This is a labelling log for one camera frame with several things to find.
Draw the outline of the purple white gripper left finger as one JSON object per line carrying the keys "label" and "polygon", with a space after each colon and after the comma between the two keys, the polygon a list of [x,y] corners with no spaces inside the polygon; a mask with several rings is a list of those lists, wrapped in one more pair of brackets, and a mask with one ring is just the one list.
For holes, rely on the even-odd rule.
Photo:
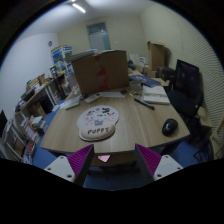
{"label": "purple white gripper left finger", "polygon": [[69,156],[59,156],[45,171],[82,186],[94,156],[94,145],[90,144]]}

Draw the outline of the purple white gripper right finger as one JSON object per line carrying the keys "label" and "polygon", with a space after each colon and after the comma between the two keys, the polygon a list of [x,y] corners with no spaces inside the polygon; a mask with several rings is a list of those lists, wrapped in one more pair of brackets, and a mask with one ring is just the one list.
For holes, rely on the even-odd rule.
{"label": "purple white gripper right finger", "polygon": [[160,180],[182,169],[182,166],[171,156],[161,156],[142,145],[136,144],[134,152],[146,183]]}

